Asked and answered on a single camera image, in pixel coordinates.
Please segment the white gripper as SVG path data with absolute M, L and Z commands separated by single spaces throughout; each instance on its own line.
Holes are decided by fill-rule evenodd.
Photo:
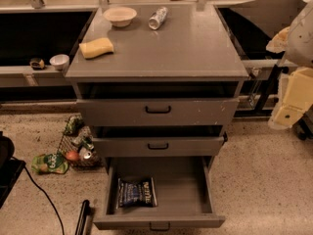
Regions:
M 291 74 L 281 74 L 278 99 L 268 125 L 276 130 L 291 128 L 313 105 L 313 69 L 298 68 Z

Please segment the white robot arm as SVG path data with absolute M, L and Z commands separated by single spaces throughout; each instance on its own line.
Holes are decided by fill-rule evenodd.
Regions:
M 285 61 L 297 65 L 279 79 L 279 102 L 268 121 L 273 129 L 291 128 L 313 105 L 313 1 L 269 41 L 266 50 L 284 52 L 280 65 Z

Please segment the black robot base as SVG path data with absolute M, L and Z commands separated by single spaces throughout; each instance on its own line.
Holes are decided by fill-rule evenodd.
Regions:
M 13 141 L 0 132 L 0 209 L 22 173 L 25 161 L 14 159 Z

